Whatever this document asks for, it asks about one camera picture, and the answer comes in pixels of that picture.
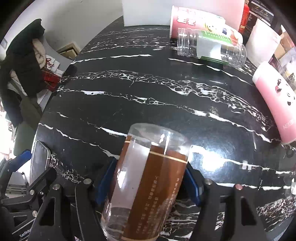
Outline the clear cup brown label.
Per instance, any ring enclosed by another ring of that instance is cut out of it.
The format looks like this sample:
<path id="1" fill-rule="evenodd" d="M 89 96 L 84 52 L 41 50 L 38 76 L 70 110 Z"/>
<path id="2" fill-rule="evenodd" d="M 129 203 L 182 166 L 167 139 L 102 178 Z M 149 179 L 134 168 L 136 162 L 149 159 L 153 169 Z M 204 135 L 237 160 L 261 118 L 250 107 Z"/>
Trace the clear cup brown label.
<path id="1" fill-rule="evenodd" d="M 133 124 L 110 185 L 101 227 L 107 240 L 157 240 L 175 202 L 190 150 L 179 132 Z"/>

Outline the pink panda paper cup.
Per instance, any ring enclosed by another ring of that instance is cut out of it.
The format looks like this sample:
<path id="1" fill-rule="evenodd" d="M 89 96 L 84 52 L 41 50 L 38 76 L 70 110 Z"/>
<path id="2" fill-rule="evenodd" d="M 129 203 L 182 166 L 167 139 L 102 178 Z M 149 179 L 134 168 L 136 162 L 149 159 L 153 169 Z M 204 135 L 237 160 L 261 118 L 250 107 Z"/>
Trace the pink panda paper cup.
<path id="1" fill-rule="evenodd" d="M 269 63 L 255 71 L 253 83 L 265 100 L 284 145 L 295 141 L 295 92 Z"/>

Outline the pink cartoon paper cup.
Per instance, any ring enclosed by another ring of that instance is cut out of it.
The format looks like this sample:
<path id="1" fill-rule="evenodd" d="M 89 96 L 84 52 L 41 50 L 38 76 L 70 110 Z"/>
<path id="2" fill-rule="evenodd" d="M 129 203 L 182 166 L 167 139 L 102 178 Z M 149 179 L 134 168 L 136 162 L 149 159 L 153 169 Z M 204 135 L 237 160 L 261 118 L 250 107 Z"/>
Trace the pink cartoon paper cup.
<path id="1" fill-rule="evenodd" d="M 226 25 L 226 20 L 223 17 L 198 9 L 172 6 L 170 39 L 177 39 L 178 28 L 204 30 L 219 35 L 225 35 L 239 44 L 243 43 L 241 33 L 229 25 Z"/>

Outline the black smartphone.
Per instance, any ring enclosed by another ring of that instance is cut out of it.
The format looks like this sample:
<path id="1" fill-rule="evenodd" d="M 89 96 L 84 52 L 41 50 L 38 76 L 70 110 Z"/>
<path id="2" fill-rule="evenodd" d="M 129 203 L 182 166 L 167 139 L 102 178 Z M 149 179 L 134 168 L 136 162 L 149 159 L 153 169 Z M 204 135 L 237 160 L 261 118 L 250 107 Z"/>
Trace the black smartphone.
<path id="1" fill-rule="evenodd" d="M 29 184 L 32 184 L 49 166 L 51 150 L 40 140 L 36 140 L 31 158 Z"/>

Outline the black jacket on chair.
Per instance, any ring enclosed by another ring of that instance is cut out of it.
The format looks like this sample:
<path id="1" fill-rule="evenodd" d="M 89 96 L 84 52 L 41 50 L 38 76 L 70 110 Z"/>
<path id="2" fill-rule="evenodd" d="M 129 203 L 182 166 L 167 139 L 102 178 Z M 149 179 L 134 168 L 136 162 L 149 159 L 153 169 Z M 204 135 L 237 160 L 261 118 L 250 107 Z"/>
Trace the black jacket on chair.
<path id="1" fill-rule="evenodd" d="M 23 122 L 20 109 L 20 98 L 8 89 L 11 80 L 11 71 L 16 76 L 29 98 L 36 98 L 43 81 L 41 67 L 34 52 L 34 39 L 40 39 L 45 29 L 41 19 L 36 19 L 24 28 L 11 42 L 4 61 L 1 63 L 1 100 L 4 110 L 13 126 Z"/>

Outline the white tissue roll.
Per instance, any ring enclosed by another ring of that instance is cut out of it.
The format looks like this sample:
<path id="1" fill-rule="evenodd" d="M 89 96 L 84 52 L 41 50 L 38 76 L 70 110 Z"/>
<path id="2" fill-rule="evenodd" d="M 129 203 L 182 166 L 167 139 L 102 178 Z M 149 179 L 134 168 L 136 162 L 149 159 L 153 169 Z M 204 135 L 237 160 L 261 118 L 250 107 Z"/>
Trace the white tissue roll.
<path id="1" fill-rule="evenodd" d="M 257 19 L 250 37 L 246 43 L 247 58 L 258 67 L 262 62 L 268 62 L 280 44 L 281 37 L 265 22 Z"/>

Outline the clear jar green label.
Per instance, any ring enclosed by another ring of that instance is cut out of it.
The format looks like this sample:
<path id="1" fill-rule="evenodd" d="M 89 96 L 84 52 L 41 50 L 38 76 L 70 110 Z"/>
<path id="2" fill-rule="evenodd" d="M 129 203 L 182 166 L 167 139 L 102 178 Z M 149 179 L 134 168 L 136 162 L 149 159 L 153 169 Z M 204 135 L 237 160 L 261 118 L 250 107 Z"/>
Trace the clear jar green label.
<path id="1" fill-rule="evenodd" d="M 242 68 L 247 58 L 246 48 L 224 34 L 205 30 L 178 29 L 177 54 Z"/>

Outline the red bottle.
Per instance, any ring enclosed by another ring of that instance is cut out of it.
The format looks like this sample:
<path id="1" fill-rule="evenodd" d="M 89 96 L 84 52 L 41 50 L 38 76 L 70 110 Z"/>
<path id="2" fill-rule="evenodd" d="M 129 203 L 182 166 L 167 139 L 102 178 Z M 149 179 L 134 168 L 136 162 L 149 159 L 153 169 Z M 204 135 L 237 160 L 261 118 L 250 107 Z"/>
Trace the red bottle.
<path id="1" fill-rule="evenodd" d="M 248 6 L 249 0 L 245 0 L 244 2 L 245 3 L 243 8 L 242 19 L 241 19 L 239 30 L 238 30 L 238 32 L 241 34 L 243 34 L 243 32 L 245 31 L 246 24 L 249 17 L 249 6 Z"/>

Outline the white foam board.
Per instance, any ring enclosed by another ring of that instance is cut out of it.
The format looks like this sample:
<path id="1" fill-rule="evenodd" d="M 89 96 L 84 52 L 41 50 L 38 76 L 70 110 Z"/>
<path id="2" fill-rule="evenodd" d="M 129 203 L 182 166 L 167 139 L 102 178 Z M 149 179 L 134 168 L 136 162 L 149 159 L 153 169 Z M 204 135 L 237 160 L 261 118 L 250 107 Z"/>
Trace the white foam board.
<path id="1" fill-rule="evenodd" d="M 224 18 L 227 25 L 238 30 L 245 1 L 122 1 L 123 19 L 126 27 L 160 25 L 169 26 L 173 19 L 185 23 L 189 16 L 202 11 Z"/>

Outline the black coffee bag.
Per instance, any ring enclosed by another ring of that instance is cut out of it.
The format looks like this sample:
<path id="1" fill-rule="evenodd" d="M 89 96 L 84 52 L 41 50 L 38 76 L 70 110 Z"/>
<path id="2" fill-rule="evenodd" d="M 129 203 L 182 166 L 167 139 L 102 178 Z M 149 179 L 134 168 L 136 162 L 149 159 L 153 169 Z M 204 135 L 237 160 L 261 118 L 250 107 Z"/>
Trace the black coffee bag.
<path id="1" fill-rule="evenodd" d="M 249 15 L 247 18 L 245 30 L 242 34 L 243 44 L 247 43 L 250 37 L 250 34 L 252 32 L 252 29 L 255 26 L 256 21 L 258 19 L 266 23 L 268 26 L 271 26 L 274 18 L 274 14 L 261 1 L 258 1 L 258 0 L 247 1 L 247 5 L 249 7 Z"/>

